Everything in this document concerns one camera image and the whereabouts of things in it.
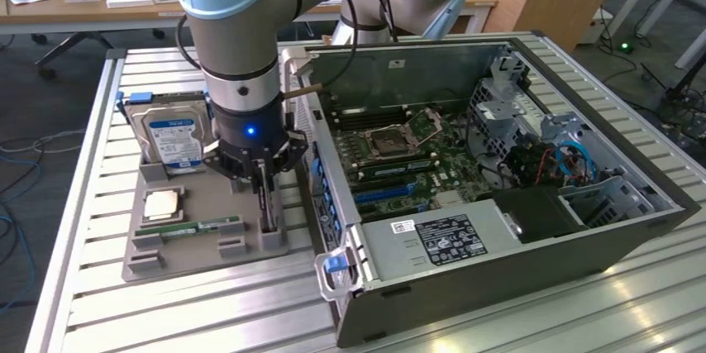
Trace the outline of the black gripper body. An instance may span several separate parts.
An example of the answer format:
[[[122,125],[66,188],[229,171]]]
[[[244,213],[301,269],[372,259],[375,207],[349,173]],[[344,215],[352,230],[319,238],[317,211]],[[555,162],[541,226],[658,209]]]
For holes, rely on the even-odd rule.
[[[245,151],[253,158],[273,155],[285,145],[281,99],[275,98],[264,107],[252,111],[233,111],[210,104],[218,133],[218,148],[230,156]]]

